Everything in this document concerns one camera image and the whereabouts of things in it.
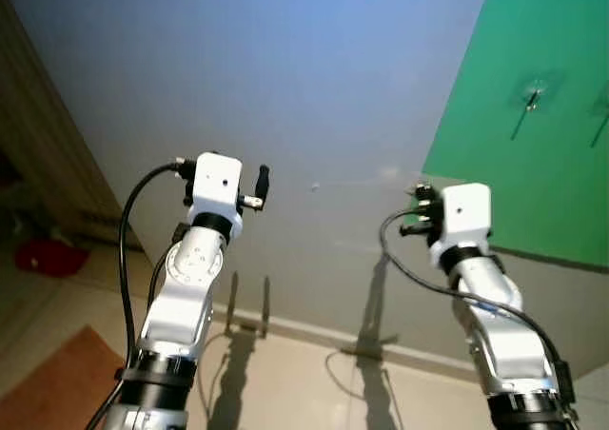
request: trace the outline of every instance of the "green screen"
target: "green screen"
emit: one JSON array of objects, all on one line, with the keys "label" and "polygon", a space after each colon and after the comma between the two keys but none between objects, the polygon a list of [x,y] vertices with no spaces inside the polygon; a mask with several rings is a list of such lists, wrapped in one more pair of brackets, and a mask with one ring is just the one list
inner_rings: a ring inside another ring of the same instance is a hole
[{"label": "green screen", "polygon": [[607,13],[607,0],[484,3],[423,171],[491,186],[493,245],[608,264]]}]

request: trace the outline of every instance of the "floor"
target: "floor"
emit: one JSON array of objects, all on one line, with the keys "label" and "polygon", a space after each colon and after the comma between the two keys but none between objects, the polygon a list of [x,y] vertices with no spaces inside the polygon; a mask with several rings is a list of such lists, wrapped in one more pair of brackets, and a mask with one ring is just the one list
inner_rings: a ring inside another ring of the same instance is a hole
[{"label": "floor", "polygon": [[[141,324],[151,266],[130,253],[136,321]],[[75,276],[56,280],[17,270],[0,248],[0,397],[83,325],[124,352],[116,255],[96,246]],[[192,429],[493,428],[480,388],[405,368],[346,356],[268,334],[262,339],[215,322],[187,410]],[[577,382],[583,430],[609,421],[609,365]]]}]

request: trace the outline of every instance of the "white robotic arm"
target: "white robotic arm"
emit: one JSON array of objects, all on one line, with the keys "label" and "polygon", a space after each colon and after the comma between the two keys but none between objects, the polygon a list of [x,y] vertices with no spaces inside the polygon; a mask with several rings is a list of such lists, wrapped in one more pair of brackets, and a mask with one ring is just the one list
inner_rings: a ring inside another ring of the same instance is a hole
[{"label": "white robotic arm", "polygon": [[450,186],[438,194],[431,186],[418,186],[415,195],[421,224],[401,232],[427,234],[431,264],[448,276],[451,290],[443,293],[477,297],[454,299],[453,312],[465,331],[495,426],[577,428],[569,406],[575,398],[568,365],[553,346],[554,352],[548,351],[540,330],[522,318],[518,287],[489,254],[489,187]]},{"label": "white robotic arm", "polygon": [[241,234],[243,208],[264,207],[268,167],[261,166],[252,197],[239,193],[242,164],[236,159],[208,152],[181,165],[190,228],[167,254],[163,286],[147,313],[133,365],[122,372],[122,393],[105,430],[186,429],[187,395],[211,322],[211,288],[224,250]]}]

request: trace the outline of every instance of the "baseboard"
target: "baseboard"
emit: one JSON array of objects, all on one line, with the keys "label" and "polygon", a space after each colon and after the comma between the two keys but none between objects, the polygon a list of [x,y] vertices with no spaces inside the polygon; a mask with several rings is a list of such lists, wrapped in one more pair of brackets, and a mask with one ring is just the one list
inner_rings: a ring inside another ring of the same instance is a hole
[{"label": "baseboard", "polygon": [[[226,305],[215,303],[214,319],[225,322],[226,315]],[[263,328],[260,313],[245,311],[243,309],[235,309],[231,322],[257,329]],[[357,341],[357,337],[354,335],[274,316],[269,318],[266,330],[268,333],[282,337],[301,342],[312,342],[342,351],[351,350]],[[474,367],[470,362],[458,361],[396,344],[387,344],[383,347],[383,360],[463,381],[478,380]]]}]

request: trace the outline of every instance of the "orange rug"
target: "orange rug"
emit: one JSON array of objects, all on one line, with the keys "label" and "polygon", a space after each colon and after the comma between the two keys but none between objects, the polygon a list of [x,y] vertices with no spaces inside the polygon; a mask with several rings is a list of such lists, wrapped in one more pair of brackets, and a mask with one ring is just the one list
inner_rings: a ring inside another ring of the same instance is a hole
[{"label": "orange rug", "polygon": [[0,429],[83,430],[122,364],[86,326],[0,400]]}]

